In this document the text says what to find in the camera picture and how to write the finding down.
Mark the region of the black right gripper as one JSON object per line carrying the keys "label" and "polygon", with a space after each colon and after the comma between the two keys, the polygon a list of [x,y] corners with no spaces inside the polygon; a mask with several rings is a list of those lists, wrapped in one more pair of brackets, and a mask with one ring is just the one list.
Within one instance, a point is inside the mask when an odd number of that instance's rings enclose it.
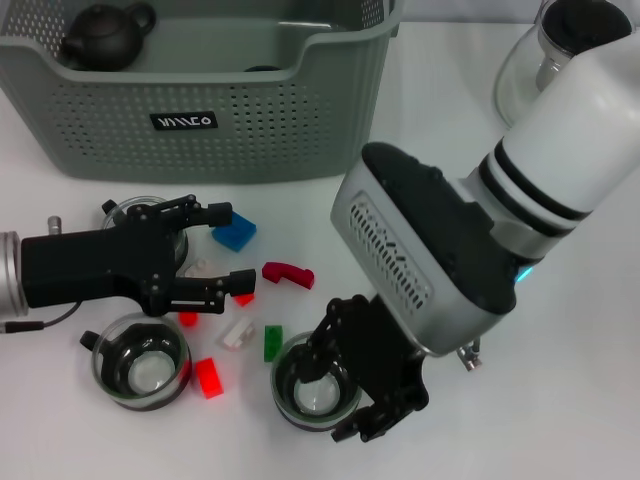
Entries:
{"label": "black right gripper", "polygon": [[298,375],[310,383],[325,376],[334,362],[343,367],[374,404],[339,422],[331,437],[341,442],[358,436],[366,443],[428,405],[423,361],[424,353],[380,298],[356,295],[329,302],[325,317],[302,347]]}

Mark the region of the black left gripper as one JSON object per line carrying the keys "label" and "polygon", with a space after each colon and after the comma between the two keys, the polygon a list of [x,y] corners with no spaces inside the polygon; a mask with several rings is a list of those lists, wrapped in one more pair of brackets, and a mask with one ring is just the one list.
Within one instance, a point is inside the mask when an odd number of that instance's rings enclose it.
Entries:
{"label": "black left gripper", "polygon": [[126,297],[149,316],[222,314],[225,298],[255,291],[254,269],[215,278],[175,278],[174,236],[194,226],[232,223],[229,202],[202,205],[194,194],[134,206],[108,229],[25,238],[21,285],[27,305],[41,308]]}

